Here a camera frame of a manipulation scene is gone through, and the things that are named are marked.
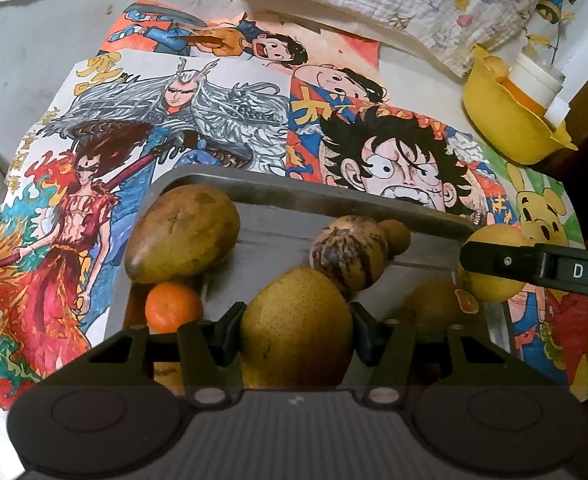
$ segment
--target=open mouth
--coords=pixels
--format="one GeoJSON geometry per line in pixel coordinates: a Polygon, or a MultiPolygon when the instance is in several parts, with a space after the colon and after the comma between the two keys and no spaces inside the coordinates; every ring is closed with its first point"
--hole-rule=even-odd
{"type": "Polygon", "coordinates": [[[415,187],[386,187],[381,196],[384,196],[385,198],[393,198],[395,200],[402,200],[402,202],[422,205],[429,209],[436,209],[431,197],[422,189],[416,189],[415,187]]]}
{"type": "Polygon", "coordinates": [[[265,55],[265,46],[264,46],[264,44],[263,44],[263,43],[257,43],[257,44],[254,46],[254,51],[255,51],[255,53],[256,53],[256,55],[257,55],[258,57],[267,57],[267,56],[265,55]]]}

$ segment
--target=white jar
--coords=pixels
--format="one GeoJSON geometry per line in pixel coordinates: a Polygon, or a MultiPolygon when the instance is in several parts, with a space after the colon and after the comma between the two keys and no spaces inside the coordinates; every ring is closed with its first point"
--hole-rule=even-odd
{"type": "Polygon", "coordinates": [[[507,78],[545,110],[562,90],[565,81],[558,69],[524,53],[518,55],[507,78]]]}

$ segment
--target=cartoon eye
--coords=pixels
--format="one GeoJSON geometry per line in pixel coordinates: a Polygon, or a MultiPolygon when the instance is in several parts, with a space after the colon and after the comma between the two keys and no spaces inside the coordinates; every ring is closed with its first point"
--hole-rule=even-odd
{"type": "Polygon", "coordinates": [[[365,164],[367,165],[366,169],[377,178],[390,178],[394,175],[392,161],[384,156],[372,155],[365,161],[365,164]]]}
{"type": "Polygon", "coordinates": [[[439,170],[432,164],[419,164],[416,168],[418,177],[429,186],[438,186],[439,170]]]}

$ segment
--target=round black cover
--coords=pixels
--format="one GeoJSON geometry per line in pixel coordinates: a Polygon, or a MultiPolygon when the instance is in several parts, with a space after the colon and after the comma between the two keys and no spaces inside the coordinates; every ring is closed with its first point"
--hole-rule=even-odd
{"type": "Polygon", "coordinates": [[[94,476],[132,468],[173,438],[177,399],[150,386],[47,386],[14,403],[7,431],[21,459],[37,470],[94,476]]]}
{"type": "Polygon", "coordinates": [[[586,421],[560,386],[431,386],[414,412],[416,429],[444,457],[498,474],[561,466],[579,449],[586,421]]]}

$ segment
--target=striped melon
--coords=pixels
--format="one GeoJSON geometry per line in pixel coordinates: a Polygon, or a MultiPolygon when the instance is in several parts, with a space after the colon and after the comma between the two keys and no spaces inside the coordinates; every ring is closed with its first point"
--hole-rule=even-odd
{"type": "Polygon", "coordinates": [[[344,296],[372,286],[388,262],[383,229],[370,218],[343,216],[318,235],[309,264],[330,278],[344,296]]]}

